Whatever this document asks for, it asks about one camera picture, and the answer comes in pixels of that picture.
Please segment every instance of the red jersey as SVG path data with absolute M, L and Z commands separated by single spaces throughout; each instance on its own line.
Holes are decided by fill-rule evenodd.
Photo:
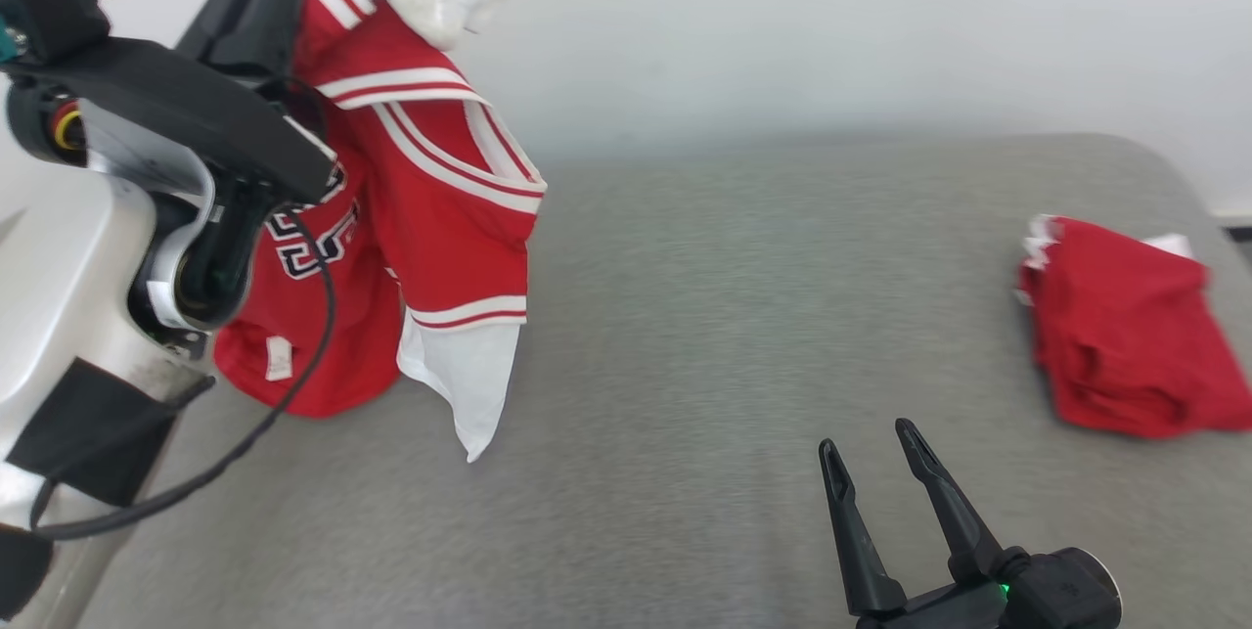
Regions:
M 292 411 L 357 406 L 384 391 L 398 365 L 451 402 L 472 461 L 503 408 L 526 322 L 526 241 L 547 187 L 451 59 L 384 0 L 305 0 L 299 48 L 298 75 L 327 99 L 344 175 L 343 188 L 300 216 L 319 236 L 353 229 L 331 264 L 342 326 Z M 249 387 L 235 372 L 273 376 L 265 343 L 282 336 L 298 375 L 300 353 L 321 335 L 312 304 L 324 303 L 321 279 L 304 278 L 317 264 L 280 254 L 307 257 L 293 253 L 302 241 L 280 243 L 273 231 L 262 237 L 252 294 L 217 348 L 223 372 L 268 403 L 289 380 L 259 386 L 254 375 Z M 245 332 L 247 347 L 232 347 Z

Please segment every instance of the white wall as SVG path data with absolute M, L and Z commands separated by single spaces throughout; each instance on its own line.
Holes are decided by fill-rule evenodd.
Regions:
M 109 10 L 170 41 L 200 1 Z M 511 0 L 457 58 L 538 162 L 1093 130 L 1252 214 L 1252 0 Z

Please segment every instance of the black cable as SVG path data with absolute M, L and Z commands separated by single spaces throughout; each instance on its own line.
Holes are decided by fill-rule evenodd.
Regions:
M 322 284 L 326 286 L 326 327 L 322 331 L 322 340 L 318 342 L 317 350 L 313 352 L 313 358 L 309 361 L 308 366 L 300 372 L 300 376 L 292 383 L 292 387 L 287 390 L 283 398 L 274 406 L 260 420 L 260 424 L 247 434 L 235 446 L 229 450 L 222 460 L 215 462 L 212 467 L 204 470 L 199 475 L 187 480 L 185 482 L 170 487 L 164 492 L 155 496 L 148 497 L 138 504 L 130 505 L 118 511 L 113 511 L 95 519 L 89 519 L 86 521 L 70 521 L 66 524 L 51 524 L 48 526 L 35 526 L 31 524 L 31 533 L 35 535 L 51 540 L 51 541 L 70 541 L 75 539 L 85 539 L 88 536 L 98 536 L 100 534 L 108 534 L 110 531 L 116 531 L 131 524 L 136 524 L 165 511 L 167 509 L 177 505 L 178 502 L 192 496 L 195 491 L 213 482 L 227 471 L 228 467 L 252 449 L 252 446 L 273 427 L 274 422 L 278 421 L 278 416 L 282 416 L 287 407 L 290 406 L 292 401 L 295 400 L 295 395 L 300 392 L 300 388 L 308 382 L 309 377 L 317 370 L 317 366 L 322 362 L 322 356 L 326 355 L 326 350 L 331 345 L 331 336 L 334 333 L 334 316 L 338 304 L 334 298 L 334 281 L 331 278 L 331 264 L 326 262 L 326 257 L 322 251 L 318 249 L 317 239 L 313 233 L 309 232 L 308 226 L 300 219 L 299 214 L 295 212 L 289 212 L 288 216 L 292 223 L 295 224 L 295 229 L 299 231 L 300 237 L 308 242 L 309 251 L 313 253 L 314 259 L 317 259 L 317 266 L 322 269 Z M 54 481 L 48 481 L 40 490 L 39 496 L 36 496 L 36 505 L 40 500 L 46 507 L 48 500 L 51 496 L 51 487 L 55 486 Z

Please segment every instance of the red and white clothing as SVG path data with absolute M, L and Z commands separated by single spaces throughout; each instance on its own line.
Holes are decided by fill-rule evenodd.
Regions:
M 491 442 L 503 410 L 518 330 L 526 322 L 526 241 L 547 185 L 491 105 L 386 0 L 305 0 L 297 75 L 328 99 L 327 115 L 334 118 L 337 133 L 329 144 L 341 153 L 349 179 L 362 178 L 361 219 L 348 251 L 358 249 L 363 262 L 377 251 L 378 273 L 394 274 L 398 282 L 403 325 L 398 301 L 388 307 L 382 303 L 386 296 L 377 297 L 386 293 L 373 282 L 378 273 L 344 283 L 333 273 L 341 299 L 351 303 L 358 283 L 373 289 L 371 308 L 377 313 L 367 321 L 378 331 L 371 338 L 389 335 L 391 367 L 398 365 L 448 401 L 457 436 L 473 461 Z M 358 155 L 364 168 L 353 172 L 348 165 L 357 164 Z M 341 209 L 331 204 L 302 217 L 309 221 L 323 209 L 338 216 Z M 259 263 L 275 259 L 268 252 L 274 248 L 269 237 L 263 236 L 258 248 L 253 292 L 240 316 L 245 325 L 254 302 L 285 303 L 295 291 L 304 309 L 324 301 L 309 292 L 321 288 L 318 279 L 283 279 L 277 273 L 273 281 L 264 278 Z M 382 325 L 386 318 L 393 320 L 392 330 Z M 308 332 L 307 321 L 290 316 L 303 338 L 316 340 L 319 326 Z M 263 326 L 290 341 L 298 360 L 300 343 L 285 332 L 285 323 Z M 343 347 L 356 370 L 386 370 L 376 353 Z M 265 358 L 265 350 L 257 356 Z M 334 371 L 334 358 L 328 360 Z M 361 372 L 343 375 L 351 386 L 376 386 L 362 382 Z M 344 392 L 342 400 L 354 406 L 361 397 Z

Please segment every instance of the folded red cloth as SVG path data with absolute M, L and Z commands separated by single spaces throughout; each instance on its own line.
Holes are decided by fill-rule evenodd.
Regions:
M 1203 264 L 1072 218 L 1052 218 L 1050 232 L 1045 264 L 1023 264 L 1020 283 L 1062 418 L 1148 439 L 1252 429 Z

